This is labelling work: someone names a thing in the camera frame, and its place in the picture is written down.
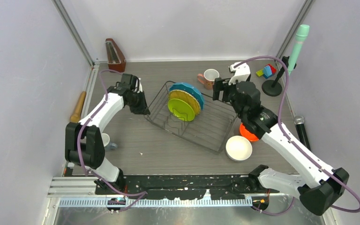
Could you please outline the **blue polka dot plate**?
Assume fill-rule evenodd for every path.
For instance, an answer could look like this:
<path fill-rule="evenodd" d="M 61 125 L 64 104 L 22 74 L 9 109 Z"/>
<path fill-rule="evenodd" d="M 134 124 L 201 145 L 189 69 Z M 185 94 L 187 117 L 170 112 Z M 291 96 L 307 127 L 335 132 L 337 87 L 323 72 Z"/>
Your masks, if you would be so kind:
<path fill-rule="evenodd" d="M 172 90 L 182 90 L 189 93 L 198 101 L 201 110 L 204 109 L 205 100 L 203 94 L 193 85 L 186 82 L 176 82 L 169 89 L 169 91 Z"/>

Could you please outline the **lime green plate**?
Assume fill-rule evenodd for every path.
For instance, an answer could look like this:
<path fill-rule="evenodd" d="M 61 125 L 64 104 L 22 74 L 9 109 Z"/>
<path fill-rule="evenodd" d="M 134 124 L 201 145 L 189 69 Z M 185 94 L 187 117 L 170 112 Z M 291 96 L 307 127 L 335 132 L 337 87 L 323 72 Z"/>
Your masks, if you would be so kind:
<path fill-rule="evenodd" d="M 193 108 L 181 99 L 169 99 L 167 107 L 168 110 L 181 121 L 189 122 L 195 119 Z"/>

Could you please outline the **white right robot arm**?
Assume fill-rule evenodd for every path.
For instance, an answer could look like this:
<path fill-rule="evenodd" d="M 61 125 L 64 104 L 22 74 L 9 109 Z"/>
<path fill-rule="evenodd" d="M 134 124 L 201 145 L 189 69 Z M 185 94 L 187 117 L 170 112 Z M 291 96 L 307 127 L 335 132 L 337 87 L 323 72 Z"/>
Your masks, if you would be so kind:
<path fill-rule="evenodd" d="M 262 192 L 266 188 L 291 195 L 317 216 L 340 198 L 349 173 L 326 164 L 295 138 L 273 111 L 261 105 L 260 91 L 254 83 L 217 78 L 213 100 L 220 96 L 231 104 L 250 133 L 274 148 L 299 173 L 292 176 L 260 165 L 251 172 L 251 190 Z"/>

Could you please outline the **yellow woven pattern plate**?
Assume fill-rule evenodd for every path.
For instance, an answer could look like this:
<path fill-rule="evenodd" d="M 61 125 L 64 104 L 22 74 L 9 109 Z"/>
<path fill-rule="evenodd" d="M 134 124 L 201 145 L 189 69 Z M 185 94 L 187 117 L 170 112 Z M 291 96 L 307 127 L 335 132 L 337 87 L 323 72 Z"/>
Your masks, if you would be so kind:
<path fill-rule="evenodd" d="M 197 99 L 186 91 L 183 90 L 172 90 L 169 92 L 169 99 L 180 99 L 188 103 L 194 110 L 195 115 L 199 115 L 201 112 L 201 106 Z"/>

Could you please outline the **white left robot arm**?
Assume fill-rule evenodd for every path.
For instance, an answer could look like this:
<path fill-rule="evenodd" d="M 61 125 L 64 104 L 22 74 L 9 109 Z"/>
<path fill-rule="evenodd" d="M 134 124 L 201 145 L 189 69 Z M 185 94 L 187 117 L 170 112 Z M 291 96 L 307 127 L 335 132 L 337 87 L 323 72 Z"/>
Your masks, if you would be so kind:
<path fill-rule="evenodd" d="M 125 188 L 123 171 L 105 157 L 102 132 L 125 106 L 133 114 L 150 114 L 141 80 L 135 75 L 122 74 L 85 118 L 68 123 L 65 130 L 65 159 L 107 181 L 107 188 L 114 194 Z"/>

